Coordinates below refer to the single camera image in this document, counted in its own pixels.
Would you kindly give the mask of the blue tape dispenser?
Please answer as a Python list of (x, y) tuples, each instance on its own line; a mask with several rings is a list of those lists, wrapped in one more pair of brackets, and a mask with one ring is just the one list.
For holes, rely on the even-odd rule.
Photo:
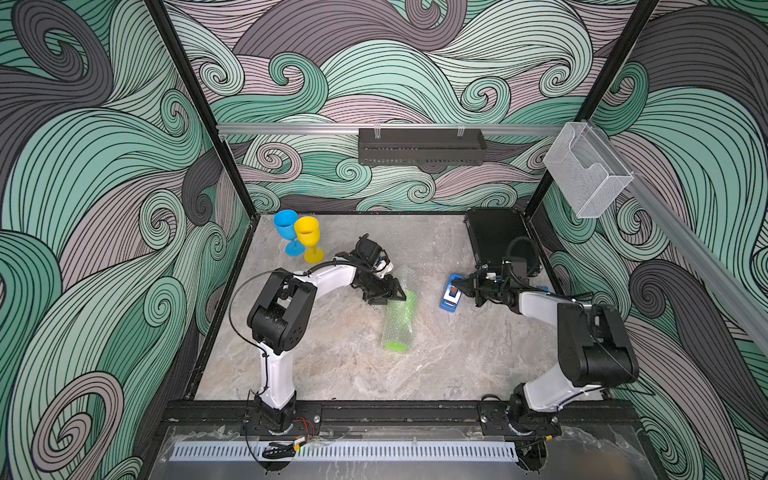
[(451, 274), (446, 283), (444, 293), (440, 299), (439, 307), (449, 313), (455, 313), (460, 303), (462, 292), (453, 284), (456, 280), (464, 280), (465, 277), (459, 274)]

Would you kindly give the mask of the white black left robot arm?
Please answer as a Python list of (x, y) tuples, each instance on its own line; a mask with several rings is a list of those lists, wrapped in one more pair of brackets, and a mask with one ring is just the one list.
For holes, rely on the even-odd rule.
[(303, 339), (316, 300), (351, 287), (369, 305), (407, 300), (385, 249), (361, 236), (355, 248), (340, 252), (304, 272), (277, 268), (253, 304), (247, 325), (261, 351), (261, 384), (255, 399), (261, 418), (275, 431), (290, 428), (296, 409), (293, 350)]

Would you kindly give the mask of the green plastic wine glass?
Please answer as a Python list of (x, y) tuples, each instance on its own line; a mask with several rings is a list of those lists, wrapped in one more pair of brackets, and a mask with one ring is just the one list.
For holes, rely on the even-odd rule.
[(392, 300), (387, 304), (381, 344), (384, 348), (395, 351), (407, 351), (412, 343), (413, 322), (418, 305), (418, 294), (405, 291), (405, 300)]

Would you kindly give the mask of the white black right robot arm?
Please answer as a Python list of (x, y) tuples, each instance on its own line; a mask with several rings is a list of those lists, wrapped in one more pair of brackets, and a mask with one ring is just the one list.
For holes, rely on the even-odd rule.
[(518, 385), (507, 407), (513, 434), (554, 436), (559, 431), (555, 417), (565, 406), (637, 381), (639, 362), (616, 307), (532, 286), (517, 275), (516, 267), (504, 263), (499, 273), (481, 268), (451, 285), (478, 307), (488, 302), (503, 305), (556, 329), (556, 365)]

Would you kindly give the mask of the clear bubble wrap sheet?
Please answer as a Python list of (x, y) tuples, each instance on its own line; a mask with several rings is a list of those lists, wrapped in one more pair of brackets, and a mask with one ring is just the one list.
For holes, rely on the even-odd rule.
[(411, 345), (418, 306), (417, 272), (414, 267), (402, 266), (394, 276), (399, 280), (405, 299), (388, 302), (381, 344), (388, 350), (405, 352)]

